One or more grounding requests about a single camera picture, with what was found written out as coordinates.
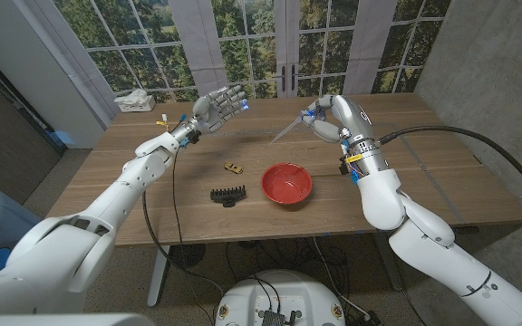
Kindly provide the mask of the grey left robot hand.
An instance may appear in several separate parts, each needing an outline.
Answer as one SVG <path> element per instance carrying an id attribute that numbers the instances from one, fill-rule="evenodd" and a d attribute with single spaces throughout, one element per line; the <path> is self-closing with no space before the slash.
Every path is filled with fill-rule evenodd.
<path id="1" fill-rule="evenodd" d="M 218 131 L 227 121 L 248 109 L 246 93 L 240 85 L 212 91 L 198 98 L 192 116 L 170 134 L 178 142 Z"/>

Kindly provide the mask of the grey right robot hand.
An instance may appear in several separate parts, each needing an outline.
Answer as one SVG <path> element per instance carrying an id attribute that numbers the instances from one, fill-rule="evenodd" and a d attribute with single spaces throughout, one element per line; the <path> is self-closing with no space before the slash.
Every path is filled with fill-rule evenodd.
<path id="1" fill-rule="evenodd" d="M 324 95 L 300 112 L 301 121 L 319 139 L 336 143 L 346 139 L 351 146 L 373 140 L 372 123 L 363 110 L 343 95 Z"/>

